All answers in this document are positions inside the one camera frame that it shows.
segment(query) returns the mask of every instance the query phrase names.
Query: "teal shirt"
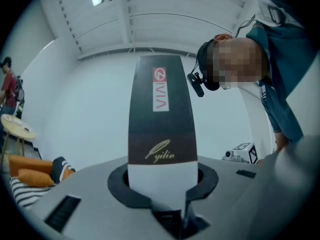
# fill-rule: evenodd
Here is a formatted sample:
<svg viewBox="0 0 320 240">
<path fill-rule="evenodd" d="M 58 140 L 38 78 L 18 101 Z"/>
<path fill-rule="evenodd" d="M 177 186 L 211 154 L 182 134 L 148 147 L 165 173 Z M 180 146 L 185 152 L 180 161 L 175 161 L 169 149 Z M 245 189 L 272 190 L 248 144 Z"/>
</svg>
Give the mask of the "teal shirt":
<svg viewBox="0 0 320 240">
<path fill-rule="evenodd" d="M 285 0 L 271 1 L 298 19 Z M 286 98 L 308 71 L 317 51 L 306 31 L 292 24 L 269 27 L 257 21 L 246 37 L 257 42 L 269 60 L 271 82 L 262 79 L 259 86 L 273 131 L 282 132 L 290 142 L 297 142 L 303 133 Z"/>
</svg>

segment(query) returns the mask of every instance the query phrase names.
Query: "ceiling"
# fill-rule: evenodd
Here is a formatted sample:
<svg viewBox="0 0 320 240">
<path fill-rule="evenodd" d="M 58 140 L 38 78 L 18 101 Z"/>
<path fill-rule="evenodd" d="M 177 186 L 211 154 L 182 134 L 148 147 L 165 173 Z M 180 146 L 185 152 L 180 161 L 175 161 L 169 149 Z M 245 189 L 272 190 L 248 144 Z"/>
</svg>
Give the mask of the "ceiling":
<svg viewBox="0 0 320 240">
<path fill-rule="evenodd" d="M 78 49 L 78 57 L 135 48 L 195 54 L 204 42 L 232 34 L 252 0 L 42 0 L 57 36 Z"/>
</svg>

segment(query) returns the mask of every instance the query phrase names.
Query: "person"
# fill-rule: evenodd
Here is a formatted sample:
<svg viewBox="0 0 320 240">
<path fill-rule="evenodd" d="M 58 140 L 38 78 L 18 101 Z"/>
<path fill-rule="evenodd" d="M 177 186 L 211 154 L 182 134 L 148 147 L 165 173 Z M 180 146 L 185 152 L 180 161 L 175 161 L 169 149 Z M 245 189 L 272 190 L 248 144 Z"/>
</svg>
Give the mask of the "person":
<svg viewBox="0 0 320 240">
<path fill-rule="evenodd" d="M 3 114 L 13 115 L 16 111 L 17 101 L 15 98 L 15 90 L 17 81 L 11 69 L 12 60 L 10 57 L 6 57 L 1 64 L 2 72 L 5 75 L 3 85 L 0 93 L 0 105 L 3 104 L 0 117 Z M 4 145 L 4 127 L 0 123 L 0 152 L 2 152 Z"/>
<path fill-rule="evenodd" d="M 270 1 L 299 22 L 286 0 Z M 258 81 L 261 102 L 279 152 L 303 136 L 286 98 L 309 69 L 316 53 L 303 26 L 283 23 L 272 27 L 257 20 L 246 37 L 223 33 L 206 42 L 198 51 L 197 63 L 207 75 L 204 85 L 212 91 L 220 86 L 226 89 L 226 83 Z"/>
</svg>

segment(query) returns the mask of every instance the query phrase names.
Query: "black ring holder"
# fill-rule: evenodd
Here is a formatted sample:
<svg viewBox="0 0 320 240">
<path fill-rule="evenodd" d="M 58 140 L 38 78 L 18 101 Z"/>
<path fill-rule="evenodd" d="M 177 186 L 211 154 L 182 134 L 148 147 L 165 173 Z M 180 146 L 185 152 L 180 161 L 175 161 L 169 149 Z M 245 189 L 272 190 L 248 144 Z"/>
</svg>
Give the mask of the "black ring holder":
<svg viewBox="0 0 320 240">
<path fill-rule="evenodd" d="M 107 180 L 110 193 L 128 208 L 150 209 L 161 225 L 176 239 L 188 238 L 209 226 L 203 218 L 197 217 L 191 202 L 205 199 L 217 186 L 219 181 L 216 171 L 202 163 L 198 163 L 198 184 L 189 189 L 186 195 L 185 216 L 181 219 L 181 211 L 154 211 L 152 200 L 129 187 L 128 164 L 113 170 Z"/>
</svg>

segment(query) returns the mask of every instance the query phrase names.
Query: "jeans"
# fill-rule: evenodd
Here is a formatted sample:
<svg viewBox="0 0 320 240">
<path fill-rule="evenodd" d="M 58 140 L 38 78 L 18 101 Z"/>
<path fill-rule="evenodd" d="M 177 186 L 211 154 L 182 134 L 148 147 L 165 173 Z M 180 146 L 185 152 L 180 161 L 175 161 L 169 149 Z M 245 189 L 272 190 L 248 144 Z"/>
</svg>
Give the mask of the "jeans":
<svg viewBox="0 0 320 240">
<path fill-rule="evenodd" d="M 10 106 L 3 106 L 0 110 L 0 118 L 3 114 L 9 114 L 9 115 L 13 115 L 14 112 L 16 111 L 15 107 L 10 107 Z M 0 153 L 2 152 L 2 147 L 4 146 L 4 126 L 2 125 L 2 123 L 0 123 Z"/>
</svg>

